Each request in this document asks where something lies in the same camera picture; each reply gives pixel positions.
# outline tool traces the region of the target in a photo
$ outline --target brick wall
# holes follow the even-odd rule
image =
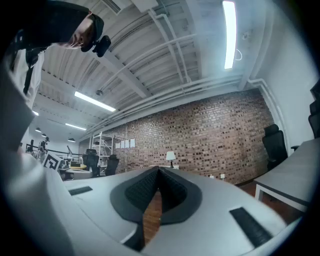
[[[106,134],[135,139],[135,148],[117,148],[116,172],[150,165],[174,165],[199,175],[225,174],[237,184],[267,171],[264,127],[273,124],[258,89],[194,101],[111,129]]]

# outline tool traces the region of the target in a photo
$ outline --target desk lamp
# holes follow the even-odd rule
[[[168,152],[166,153],[166,159],[171,161],[171,166],[170,166],[170,168],[173,168],[174,166],[173,166],[173,164],[172,164],[172,160],[175,160],[175,159],[176,159],[175,153],[174,153],[173,151],[168,151]]]

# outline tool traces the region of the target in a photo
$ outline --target wooden floor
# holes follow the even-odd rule
[[[255,196],[256,185],[253,182],[239,188],[247,192],[249,195],[253,197]],[[271,195],[268,195],[267,193],[264,193],[262,202],[272,208],[275,212],[277,212],[287,224],[295,221],[303,214],[301,211],[272,197]],[[160,226],[161,215],[161,194],[159,191],[157,191],[143,215],[143,231],[145,244],[147,244],[157,233]]]

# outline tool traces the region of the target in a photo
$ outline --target white wall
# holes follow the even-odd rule
[[[281,108],[289,145],[312,140],[308,116],[314,99],[310,89],[319,74],[305,43],[279,10],[275,10],[270,45],[256,78],[265,80]]]
[[[36,116],[29,126],[29,140],[34,140],[33,145],[38,146],[39,142],[45,138],[42,137],[42,133],[36,132],[35,129],[40,127],[42,133],[45,133],[50,142],[47,145],[47,149],[68,152],[67,145],[70,147],[73,154],[78,154],[79,141],[78,138],[84,133],[82,131],[75,130],[74,128],[66,125],[50,121],[46,118]],[[76,142],[68,141],[68,138],[74,138]]]

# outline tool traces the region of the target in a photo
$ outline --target ceiling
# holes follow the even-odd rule
[[[101,58],[91,51],[49,47],[32,109],[49,120],[87,128],[82,139],[164,109],[243,90],[264,37],[262,1],[235,0],[236,48],[242,59],[224,69],[226,25],[220,0],[158,1],[153,10],[167,14],[175,35],[163,18],[155,24],[152,13],[141,13],[135,5],[116,16],[101,0],[68,2],[103,19],[102,35],[110,37],[111,46]],[[165,44],[174,38],[182,38],[179,45]],[[240,59],[237,51],[235,58]],[[116,111],[76,98],[75,91]]]

